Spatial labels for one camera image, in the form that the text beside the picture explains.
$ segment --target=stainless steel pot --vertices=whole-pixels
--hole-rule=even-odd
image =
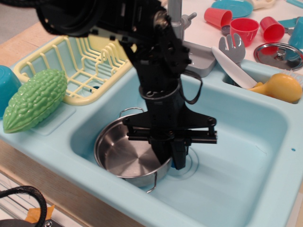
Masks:
[[[153,184],[149,193],[156,188],[157,180],[166,175],[172,160],[169,158],[161,165],[147,141],[128,140],[127,127],[122,123],[126,117],[111,122],[99,134],[95,159],[100,167],[137,187]]]

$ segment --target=green bitter melon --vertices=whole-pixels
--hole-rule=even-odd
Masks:
[[[36,73],[10,99],[3,115],[5,133],[28,130],[48,117],[63,100],[67,89],[64,71]]]

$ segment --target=yellow dish rack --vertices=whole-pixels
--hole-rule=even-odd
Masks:
[[[132,64],[118,41],[59,36],[19,61],[13,71],[22,83],[45,69],[64,70],[64,102],[87,105],[100,98]]]

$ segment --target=teal cup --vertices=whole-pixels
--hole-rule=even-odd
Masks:
[[[303,49],[303,17],[300,17],[294,27],[294,31],[288,40],[288,44]]]
[[[14,72],[6,66],[0,65],[0,119],[9,105],[9,100],[21,87],[21,83]]]

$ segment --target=blue bowl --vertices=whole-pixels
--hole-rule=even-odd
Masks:
[[[21,82],[13,71],[6,66],[0,65],[0,119],[9,105],[9,100],[18,91]]]

